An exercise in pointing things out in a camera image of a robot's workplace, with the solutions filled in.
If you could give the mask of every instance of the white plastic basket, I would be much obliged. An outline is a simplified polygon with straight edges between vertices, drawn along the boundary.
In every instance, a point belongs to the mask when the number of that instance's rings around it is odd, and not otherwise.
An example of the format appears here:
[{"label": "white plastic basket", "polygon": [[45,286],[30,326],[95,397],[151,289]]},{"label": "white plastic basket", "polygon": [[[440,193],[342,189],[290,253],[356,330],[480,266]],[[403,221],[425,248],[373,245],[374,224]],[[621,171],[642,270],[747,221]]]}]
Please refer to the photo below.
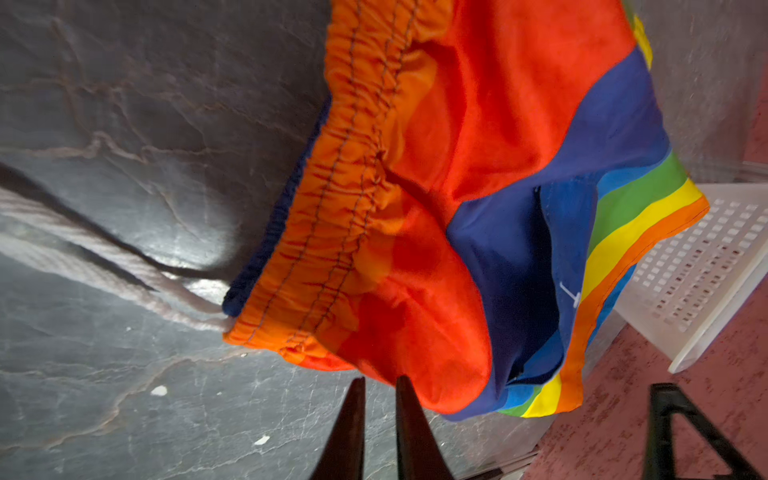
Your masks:
[{"label": "white plastic basket", "polygon": [[704,353],[768,272],[768,184],[704,184],[711,210],[637,265],[616,311],[672,359]]}]

